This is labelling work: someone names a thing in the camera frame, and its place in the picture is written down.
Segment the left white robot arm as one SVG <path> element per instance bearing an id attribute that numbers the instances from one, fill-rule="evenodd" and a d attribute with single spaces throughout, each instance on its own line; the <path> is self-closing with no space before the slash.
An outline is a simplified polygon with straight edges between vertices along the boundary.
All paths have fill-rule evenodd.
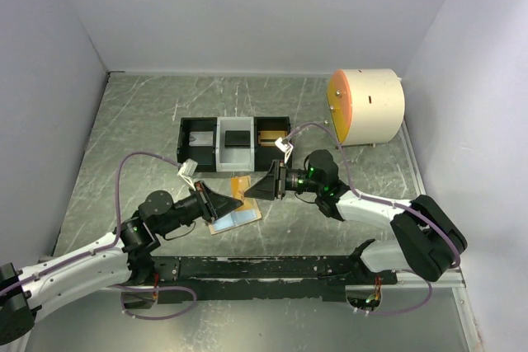
<path id="1" fill-rule="evenodd" d="M 20 270 L 13 264 L 3 265 L 1 343 L 23 337 L 38 320 L 100 289 L 147 284 L 155 272 L 151 253 L 160 247 L 161 239 L 199 218 L 213 223 L 242 204 L 212 191 L 203 181 L 197 181 L 190 194 L 178 201 L 157 190 L 131 218 L 87 246 Z"/>

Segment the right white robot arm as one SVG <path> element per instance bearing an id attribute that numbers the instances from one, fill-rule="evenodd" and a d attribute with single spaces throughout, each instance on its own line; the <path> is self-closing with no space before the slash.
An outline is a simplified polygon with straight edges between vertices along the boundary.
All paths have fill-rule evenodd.
<path id="1" fill-rule="evenodd" d="M 392 270 L 410 270 L 436 282 L 459 260 L 467 241 L 432 197 L 390 201 L 353 192 L 338 171 L 332 154 L 325 149 L 310 153 L 302 169 L 290 169 L 275 160 L 244 195 L 272 201 L 282 199 L 287 192 L 313 193 L 314 204 L 326 217 L 367 223 L 391 232 L 394 239 L 367 240 L 350 254 L 347 270 L 359 284 L 368 284 L 378 273 Z"/>

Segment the three-compartment black white tray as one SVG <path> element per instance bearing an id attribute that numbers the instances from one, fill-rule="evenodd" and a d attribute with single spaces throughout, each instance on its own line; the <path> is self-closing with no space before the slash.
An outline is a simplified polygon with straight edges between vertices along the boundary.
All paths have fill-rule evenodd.
<path id="1" fill-rule="evenodd" d="M 182 118 L 177 160 L 194 160 L 197 172 L 268 171 L 284 158 L 275 141 L 290 131 L 288 116 Z"/>

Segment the tan leather card holder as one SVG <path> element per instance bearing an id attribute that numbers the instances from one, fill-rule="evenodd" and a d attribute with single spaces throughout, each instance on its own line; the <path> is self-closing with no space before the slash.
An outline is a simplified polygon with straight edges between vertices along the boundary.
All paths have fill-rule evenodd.
<path id="1" fill-rule="evenodd" d="M 210 234 L 215 235 L 221 232 L 231 231 L 234 228 L 239 228 L 261 219 L 262 213 L 258 208 L 256 200 L 245 199 L 242 207 L 214 221 L 209 226 Z"/>

